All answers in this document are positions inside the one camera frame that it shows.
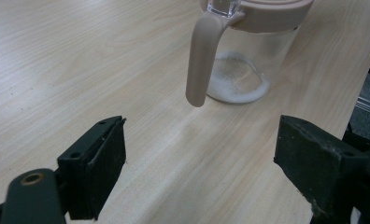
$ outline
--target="plastic handle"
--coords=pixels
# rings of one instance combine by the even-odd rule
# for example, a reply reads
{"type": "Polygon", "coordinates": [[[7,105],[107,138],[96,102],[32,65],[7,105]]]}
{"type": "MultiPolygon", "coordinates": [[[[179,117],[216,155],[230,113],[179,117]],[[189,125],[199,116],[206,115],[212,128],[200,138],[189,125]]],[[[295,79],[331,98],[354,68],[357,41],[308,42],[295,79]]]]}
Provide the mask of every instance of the plastic handle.
{"type": "Polygon", "coordinates": [[[239,11],[232,18],[206,11],[195,24],[185,93],[191,105],[199,107],[205,103],[217,46],[223,32],[228,26],[245,17],[246,15],[239,11]]]}

